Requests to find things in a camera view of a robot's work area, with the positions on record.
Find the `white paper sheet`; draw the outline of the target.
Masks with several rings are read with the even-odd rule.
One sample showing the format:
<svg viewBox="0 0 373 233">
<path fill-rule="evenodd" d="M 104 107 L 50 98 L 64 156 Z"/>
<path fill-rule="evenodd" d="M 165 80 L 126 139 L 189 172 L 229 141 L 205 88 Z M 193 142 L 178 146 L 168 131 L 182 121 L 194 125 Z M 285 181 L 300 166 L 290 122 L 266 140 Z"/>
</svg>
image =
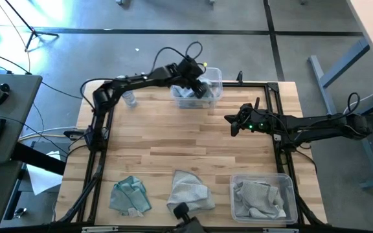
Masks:
<svg viewBox="0 0 373 233">
<path fill-rule="evenodd" d="M 42 168 L 28 164 L 27 171 L 34 195 L 39 195 L 40 193 L 62 183 L 62 175 L 58 175 Z"/>
</svg>

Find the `blue Febreze spray bottle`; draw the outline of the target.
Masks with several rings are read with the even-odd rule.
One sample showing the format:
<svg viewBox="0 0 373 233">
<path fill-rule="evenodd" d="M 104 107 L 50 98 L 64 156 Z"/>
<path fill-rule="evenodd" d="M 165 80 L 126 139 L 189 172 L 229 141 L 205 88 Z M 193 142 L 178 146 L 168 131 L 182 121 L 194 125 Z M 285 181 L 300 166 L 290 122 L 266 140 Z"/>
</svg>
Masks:
<svg viewBox="0 0 373 233">
<path fill-rule="evenodd" d="M 128 76 L 119 75 L 116 77 L 116 79 L 118 80 L 125 80 L 126 78 L 128 78 Z M 132 90 L 124 92 L 121 97 L 123 98 L 123 100 L 125 101 L 128 107 L 134 108 L 137 106 L 137 100 Z"/>
</svg>

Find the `black aluminium frame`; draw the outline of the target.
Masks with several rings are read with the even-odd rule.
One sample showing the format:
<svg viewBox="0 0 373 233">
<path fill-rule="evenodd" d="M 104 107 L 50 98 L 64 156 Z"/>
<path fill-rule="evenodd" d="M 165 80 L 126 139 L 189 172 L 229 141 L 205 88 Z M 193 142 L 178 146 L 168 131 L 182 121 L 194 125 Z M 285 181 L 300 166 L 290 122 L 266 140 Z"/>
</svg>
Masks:
<svg viewBox="0 0 373 233">
<path fill-rule="evenodd" d="M 197 175 L 209 187 L 216 204 L 197 213 L 206 227 L 235 227 L 231 215 L 230 178 L 235 174 L 276 173 L 273 139 L 266 134 L 241 131 L 230 135 L 225 115 L 244 103 L 258 102 L 287 115 L 302 116 L 296 85 L 280 82 L 274 93 L 259 82 L 235 86 L 228 82 L 221 99 L 210 109 L 181 109 L 165 87 L 135 91 L 137 106 L 120 101 L 110 124 L 106 164 L 96 225 L 170 226 L 177 220 L 166 202 L 176 170 Z M 142 217 L 122 216 L 109 207 L 113 186 L 129 177 L 146 187 L 152 209 Z"/>
</svg>

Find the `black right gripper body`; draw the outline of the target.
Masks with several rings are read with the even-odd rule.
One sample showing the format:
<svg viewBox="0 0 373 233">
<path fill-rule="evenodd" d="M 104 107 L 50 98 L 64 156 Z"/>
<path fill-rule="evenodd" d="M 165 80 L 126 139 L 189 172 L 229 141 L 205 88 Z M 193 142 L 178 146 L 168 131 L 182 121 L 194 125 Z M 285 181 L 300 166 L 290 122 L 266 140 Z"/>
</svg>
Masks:
<svg viewBox="0 0 373 233">
<path fill-rule="evenodd" d="M 272 123 L 270 112 L 265 109 L 255 109 L 247 118 L 239 118 L 236 115 L 236 121 L 240 124 L 240 129 L 248 129 L 252 132 L 270 133 L 272 131 Z"/>
</svg>

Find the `clear plastic bin unlabelled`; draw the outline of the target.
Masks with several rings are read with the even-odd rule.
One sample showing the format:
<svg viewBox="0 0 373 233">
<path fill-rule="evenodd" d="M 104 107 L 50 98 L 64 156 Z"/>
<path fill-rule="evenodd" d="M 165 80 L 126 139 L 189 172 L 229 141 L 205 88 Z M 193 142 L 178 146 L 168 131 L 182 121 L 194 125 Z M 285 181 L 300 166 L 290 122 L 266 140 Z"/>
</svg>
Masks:
<svg viewBox="0 0 373 233">
<path fill-rule="evenodd" d="M 271 186 L 276 186 L 279 189 L 281 197 L 284 201 L 284 211 L 287 216 L 274 220 L 236 217 L 234 213 L 233 187 L 235 184 L 240 183 L 244 180 L 255 181 L 258 183 L 267 183 Z M 299 218 L 293 181 L 290 176 L 283 173 L 234 174 L 230 178 L 230 197 L 231 216 L 235 221 L 239 223 L 292 225 L 296 223 Z"/>
</svg>

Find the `black tripod stand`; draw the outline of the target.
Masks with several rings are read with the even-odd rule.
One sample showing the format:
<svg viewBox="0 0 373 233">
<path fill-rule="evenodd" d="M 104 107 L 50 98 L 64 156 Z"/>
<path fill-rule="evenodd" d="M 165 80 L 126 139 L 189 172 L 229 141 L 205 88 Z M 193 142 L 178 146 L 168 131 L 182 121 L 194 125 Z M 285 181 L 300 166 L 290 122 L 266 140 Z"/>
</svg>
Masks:
<svg viewBox="0 0 373 233">
<path fill-rule="evenodd" d="M 4 0 L 5 3 L 12 9 L 15 15 L 21 20 L 21 22 L 26 26 L 26 28 L 30 31 L 30 36 L 28 37 L 27 43 L 24 43 L 24 51 L 29 52 L 30 43 L 34 38 L 38 38 L 40 36 L 53 36 L 55 38 L 59 38 L 60 35 L 52 32 L 42 32 L 37 31 L 34 27 L 29 25 L 27 21 L 21 16 L 21 14 L 14 8 L 14 6 L 9 2 L 9 0 Z"/>
</svg>

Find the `grey waffle microfiber towel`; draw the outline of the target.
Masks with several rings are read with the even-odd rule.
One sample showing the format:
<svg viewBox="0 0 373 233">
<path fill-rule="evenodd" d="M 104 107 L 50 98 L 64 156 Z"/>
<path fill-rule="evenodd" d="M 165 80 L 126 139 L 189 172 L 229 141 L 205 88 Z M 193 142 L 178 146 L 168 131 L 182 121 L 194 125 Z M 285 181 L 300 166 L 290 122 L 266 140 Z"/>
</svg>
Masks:
<svg viewBox="0 0 373 233">
<path fill-rule="evenodd" d="M 261 212 L 273 213 L 277 211 L 275 199 L 278 195 L 278 188 L 265 183 L 243 181 L 237 191 L 245 204 L 256 208 Z"/>
<path fill-rule="evenodd" d="M 190 211 L 202 212 L 216 207 L 210 188 L 195 174 L 176 170 L 172 179 L 172 190 L 166 206 L 170 211 L 185 203 Z"/>
<path fill-rule="evenodd" d="M 278 195 L 275 199 L 275 206 L 277 208 L 277 211 L 273 213 L 269 213 L 269 212 L 261 212 L 258 209 L 250 207 L 249 205 L 245 204 L 244 201 L 241 199 L 241 197 L 237 194 L 237 191 L 239 190 L 241 185 L 242 185 L 242 182 L 235 184 L 233 187 L 234 213 L 236 217 L 274 220 L 274 219 L 287 216 L 284 211 L 284 201 L 281 197 L 279 189 L 278 189 Z"/>
</svg>

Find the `black white power adapter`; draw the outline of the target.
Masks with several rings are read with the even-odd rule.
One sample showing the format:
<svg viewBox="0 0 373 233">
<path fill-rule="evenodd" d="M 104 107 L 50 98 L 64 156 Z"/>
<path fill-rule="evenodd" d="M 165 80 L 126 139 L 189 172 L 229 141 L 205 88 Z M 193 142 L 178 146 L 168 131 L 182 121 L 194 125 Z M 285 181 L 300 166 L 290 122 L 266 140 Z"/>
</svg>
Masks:
<svg viewBox="0 0 373 233">
<path fill-rule="evenodd" d="M 78 140 L 81 137 L 84 137 L 85 131 L 83 130 L 67 130 L 63 134 L 70 140 Z"/>
</svg>

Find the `clear plastic bin with label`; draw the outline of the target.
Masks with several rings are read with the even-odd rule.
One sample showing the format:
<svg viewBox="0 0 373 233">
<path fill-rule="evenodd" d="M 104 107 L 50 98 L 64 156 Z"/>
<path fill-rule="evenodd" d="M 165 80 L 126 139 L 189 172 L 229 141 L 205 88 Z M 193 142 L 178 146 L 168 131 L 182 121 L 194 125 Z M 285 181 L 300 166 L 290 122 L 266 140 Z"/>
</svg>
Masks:
<svg viewBox="0 0 373 233">
<path fill-rule="evenodd" d="M 208 67 L 204 74 L 199 79 L 209 79 L 212 82 L 212 90 L 214 92 L 213 98 L 176 98 L 173 96 L 172 88 L 170 94 L 174 99 L 177 106 L 181 109 L 208 109 L 214 108 L 218 100 L 221 99 L 223 94 L 222 73 L 218 68 Z"/>
</svg>

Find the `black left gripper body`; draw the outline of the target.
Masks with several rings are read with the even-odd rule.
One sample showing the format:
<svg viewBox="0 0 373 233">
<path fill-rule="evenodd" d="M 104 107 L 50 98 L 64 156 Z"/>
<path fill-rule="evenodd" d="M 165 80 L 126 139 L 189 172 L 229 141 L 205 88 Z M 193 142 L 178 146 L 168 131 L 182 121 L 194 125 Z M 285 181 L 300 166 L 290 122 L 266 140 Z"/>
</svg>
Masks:
<svg viewBox="0 0 373 233">
<path fill-rule="evenodd" d="M 182 59 L 177 65 L 177 71 L 180 76 L 188 80 L 189 83 L 199 83 L 199 77 L 204 73 L 195 59 L 190 56 L 186 56 Z"/>
</svg>

